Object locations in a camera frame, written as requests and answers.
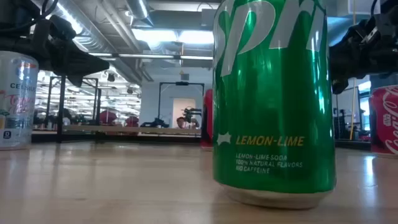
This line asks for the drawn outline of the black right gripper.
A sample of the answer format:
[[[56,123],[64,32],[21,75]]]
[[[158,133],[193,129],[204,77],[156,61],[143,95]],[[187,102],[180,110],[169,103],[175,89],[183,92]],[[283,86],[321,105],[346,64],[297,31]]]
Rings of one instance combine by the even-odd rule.
[[[349,78],[397,75],[397,23],[389,17],[371,17],[366,23],[369,34],[364,38],[360,27],[350,27],[343,38],[329,48],[331,90],[341,94]],[[365,71],[361,65],[360,43],[365,43]]]

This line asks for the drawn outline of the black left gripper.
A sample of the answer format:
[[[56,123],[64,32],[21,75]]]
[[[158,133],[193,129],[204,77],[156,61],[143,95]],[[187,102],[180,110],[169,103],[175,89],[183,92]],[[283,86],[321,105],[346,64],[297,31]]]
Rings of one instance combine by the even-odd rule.
[[[17,52],[34,58],[39,68],[54,73],[66,73],[68,81],[81,87],[83,78],[110,68],[109,62],[76,50],[72,25],[61,17],[42,19],[34,32],[23,36],[21,32],[2,32],[1,50]]]

